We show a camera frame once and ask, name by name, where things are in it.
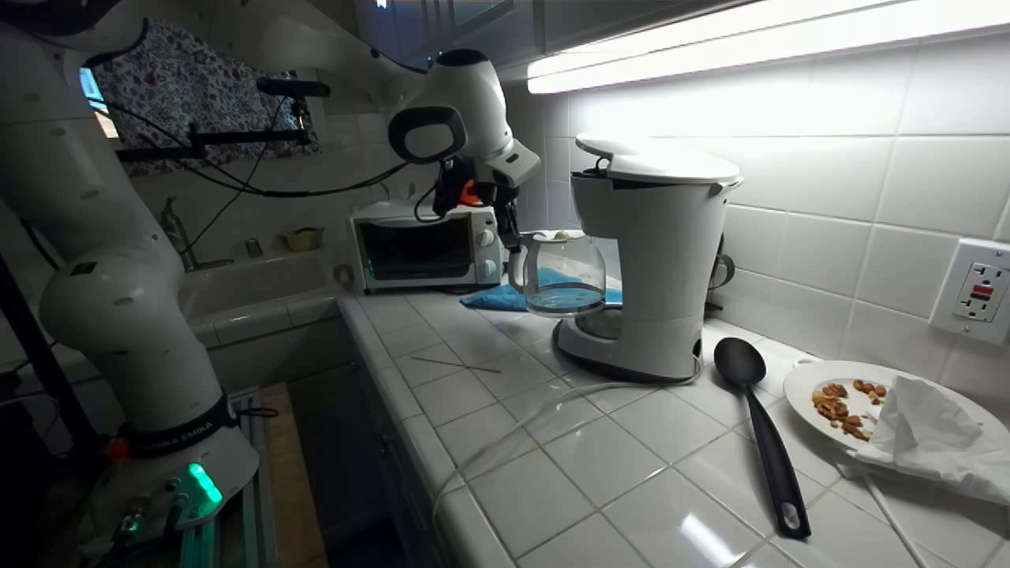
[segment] coffee maker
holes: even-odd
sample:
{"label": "coffee maker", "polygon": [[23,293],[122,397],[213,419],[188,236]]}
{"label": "coffee maker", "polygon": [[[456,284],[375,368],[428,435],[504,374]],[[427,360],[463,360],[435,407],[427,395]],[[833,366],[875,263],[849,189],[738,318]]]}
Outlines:
{"label": "coffee maker", "polygon": [[691,378],[738,166],[653,141],[573,141],[597,156],[597,166],[572,174],[573,207],[585,233],[620,243],[624,304],[567,312],[555,328],[555,351],[611,378]]}

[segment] white plate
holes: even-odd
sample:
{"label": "white plate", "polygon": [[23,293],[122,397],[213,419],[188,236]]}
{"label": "white plate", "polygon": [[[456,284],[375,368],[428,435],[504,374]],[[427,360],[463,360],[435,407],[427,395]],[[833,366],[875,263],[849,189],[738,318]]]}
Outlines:
{"label": "white plate", "polygon": [[[868,378],[868,383],[876,383],[885,384],[888,392],[892,388],[898,378],[909,378],[909,383],[926,383],[919,374],[909,374],[909,371],[899,371],[899,368],[888,368],[888,366],[868,366],[868,363],[851,363],[851,360],[819,360],[819,363],[803,363],[797,366],[789,374],[786,374],[786,400],[789,407],[811,427],[819,429],[821,435],[845,444],[845,448],[858,448],[858,451],[871,451],[875,444],[871,443],[862,443],[862,439],[851,439],[845,435],[843,429],[833,429],[819,409],[814,409],[814,400],[811,395],[827,384],[827,383],[839,383],[845,384],[849,397],[845,397],[845,407],[849,414],[871,414],[871,416],[881,416],[881,407],[885,404],[871,404],[862,392],[854,392],[849,383],[851,378]],[[932,383],[932,388],[937,388],[941,395],[946,395],[949,400],[955,400],[980,427],[982,427],[982,435],[980,443],[986,439],[986,444],[993,444],[993,448],[1010,448],[1010,432],[1007,427],[990,416],[986,407],[980,407],[975,400]]]}

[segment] white tile countertop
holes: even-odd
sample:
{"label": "white tile countertop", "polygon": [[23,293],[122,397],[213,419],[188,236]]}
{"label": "white tile countertop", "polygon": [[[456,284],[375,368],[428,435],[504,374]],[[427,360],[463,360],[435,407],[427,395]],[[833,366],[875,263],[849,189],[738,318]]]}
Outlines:
{"label": "white tile countertop", "polygon": [[[784,400],[786,371],[811,360],[786,343],[706,323],[694,383],[620,384],[526,424],[572,388],[606,384],[553,353],[555,318],[471,312],[444,293],[345,296],[341,309],[428,499],[444,490],[435,520],[462,564],[914,564],[866,483]],[[799,471],[808,544],[773,534],[745,407],[714,383],[725,335],[766,360],[757,397]],[[875,483],[926,564],[1010,564],[1007,510],[891,474]]]}

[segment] green light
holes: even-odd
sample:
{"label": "green light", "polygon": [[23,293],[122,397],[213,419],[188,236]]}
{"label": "green light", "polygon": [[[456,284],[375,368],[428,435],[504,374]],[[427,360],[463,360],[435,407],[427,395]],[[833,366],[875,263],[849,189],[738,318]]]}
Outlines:
{"label": "green light", "polygon": [[195,486],[202,490],[202,495],[213,503],[213,504],[221,504],[225,495],[217,490],[217,483],[213,479],[213,474],[202,468],[202,464],[188,464],[188,477],[195,479]]}

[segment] black spoon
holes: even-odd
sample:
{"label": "black spoon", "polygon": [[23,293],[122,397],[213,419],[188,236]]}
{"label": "black spoon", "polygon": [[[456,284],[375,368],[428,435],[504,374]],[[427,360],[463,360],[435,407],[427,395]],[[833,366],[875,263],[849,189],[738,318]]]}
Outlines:
{"label": "black spoon", "polygon": [[780,429],[753,397],[753,384],[763,378],[762,353],[742,339],[722,339],[716,343],[716,368],[722,383],[737,384],[737,392],[742,392],[747,400],[763,483],[777,515],[777,529],[789,539],[811,536],[808,507],[799,495],[797,471],[780,439]]}

